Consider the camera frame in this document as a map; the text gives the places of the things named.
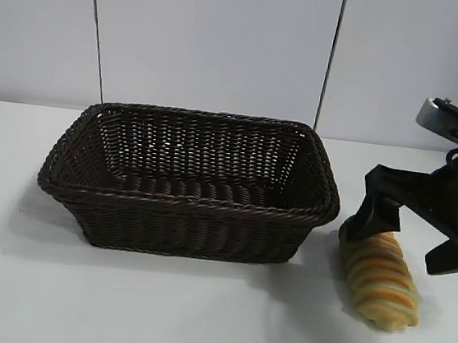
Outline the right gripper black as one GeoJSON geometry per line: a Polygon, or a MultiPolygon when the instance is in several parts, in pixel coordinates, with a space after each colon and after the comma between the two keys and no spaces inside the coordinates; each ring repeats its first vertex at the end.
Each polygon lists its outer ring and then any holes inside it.
{"type": "Polygon", "coordinates": [[[458,169],[445,165],[430,174],[377,165],[365,176],[366,193],[349,218],[347,239],[364,241],[400,231],[400,207],[406,206],[450,240],[425,255],[429,275],[458,273],[458,169]]]}

